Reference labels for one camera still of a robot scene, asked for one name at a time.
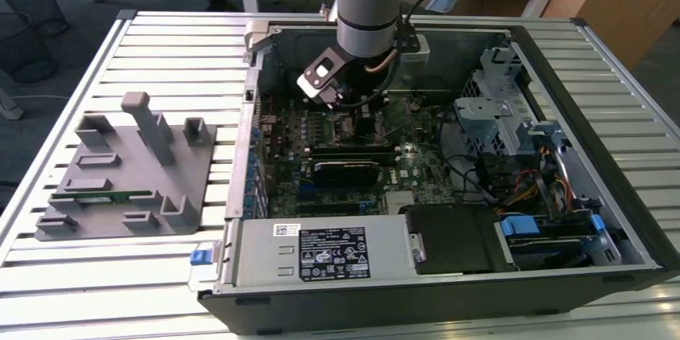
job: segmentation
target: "blue tab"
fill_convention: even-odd
[[[529,215],[513,215],[500,222],[500,228],[505,236],[540,234],[536,220]]]
[[[515,234],[515,230],[512,229],[511,221],[501,221],[500,222],[500,229],[503,230],[503,235],[511,236]]]
[[[193,250],[191,252],[189,262],[192,266],[212,264],[212,250]]]
[[[591,222],[593,223],[595,230],[597,230],[597,233],[601,233],[607,227],[604,226],[603,217],[599,214],[591,215]]]

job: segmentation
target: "floor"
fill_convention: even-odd
[[[239,5],[240,0],[229,0]],[[57,0],[71,24],[69,30],[51,38],[47,44],[59,59],[57,73],[32,84],[17,84],[0,72],[0,88],[11,96],[69,96],[87,70],[103,38],[120,9],[203,11],[207,0]],[[317,12],[321,0],[260,0],[263,12]],[[8,7],[0,3],[0,12]],[[633,75],[648,92],[680,123],[680,26],[675,25],[656,43]],[[29,168],[44,138],[59,117],[65,100],[56,98],[21,99],[24,117],[8,122],[0,119],[0,181],[19,182]],[[0,211],[13,190],[0,186]]]

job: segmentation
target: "aluminum workbench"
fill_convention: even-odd
[[[0,339],[236,338],[188,288],[189,254],[223,235],[241,94],[248,20],[319,20],[304,14],[139,12],[115,21],[24,181],[0,218]],[[631,184],[680,248],[680,130],[587,26],[515,18],[421,17],[428,23],[521,24],[551,62]],[[128,91],[153,98],[169,124],[200,116],[217,125],[201,230],[188,236],[40,242],[35,223],[76,152],[84,114],[132,125]],[[541,95],[535,95],[551,115]],[[680,338],[677,279],[623,292],[564,315],[483,319],[285,338]]]

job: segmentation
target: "warning label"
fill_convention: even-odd
[[[363,227],[300,230],[300,279],[304,282],[371,277]]]

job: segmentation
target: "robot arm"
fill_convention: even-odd
[[[412,35],[412,31],[405,32],[407,29],[409,26],[401,25],[400,0],[337,0],[337,45],[324,51],[297,79],[307,96],[329,108],[351,109],[365,105],[389,86],[395,77],[405,39],[403,35]],[[368,77],[375,76],[391,62],[392,68],[381,89],[357,101],[356,92],[348,94],[343,91],[340,75],[348,67],[360,67]],[[355,98],[349,100],[353,104],[347,104],[345,99],[351,97]]]

